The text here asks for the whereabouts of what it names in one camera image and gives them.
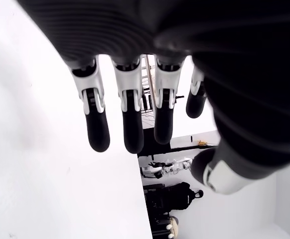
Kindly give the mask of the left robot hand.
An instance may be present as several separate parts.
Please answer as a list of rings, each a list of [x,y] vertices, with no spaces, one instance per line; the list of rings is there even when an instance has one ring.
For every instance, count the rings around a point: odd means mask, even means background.
[[[290,165],[290,0],[21,0],[55,47],[83,102],[90,146],[110,135],[99,55],[110,56],[121,99],[124,142],[144,145],[141,56],[155,58],[154,137],[168,144],[181,68],[194,69],[186,105],[197,118],[209,101],[221,139],[191,172],[232,194]]]

